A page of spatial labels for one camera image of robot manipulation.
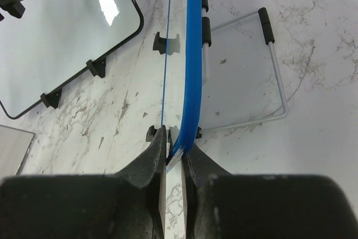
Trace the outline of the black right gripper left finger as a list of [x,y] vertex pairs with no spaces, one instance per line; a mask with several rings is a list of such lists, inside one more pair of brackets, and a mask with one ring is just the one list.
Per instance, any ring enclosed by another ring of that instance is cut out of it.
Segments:
[[167,132],[150,127],[149,146],[116,173],[120,185],[113,238],[164,238]]

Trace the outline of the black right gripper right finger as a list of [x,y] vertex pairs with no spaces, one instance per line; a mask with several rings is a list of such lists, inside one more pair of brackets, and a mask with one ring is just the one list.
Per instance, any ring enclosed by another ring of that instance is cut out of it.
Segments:
[[228,176],[197,145],[181,159],[186,238],[217,238],[212,180]]

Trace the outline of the blue framed small whiteboard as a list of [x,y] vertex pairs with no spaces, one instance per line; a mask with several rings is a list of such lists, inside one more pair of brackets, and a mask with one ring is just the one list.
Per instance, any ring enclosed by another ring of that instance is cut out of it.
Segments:
[[167,171],[194,145],[202,95],[201,0],[169,0],[162,123],[171,128]]

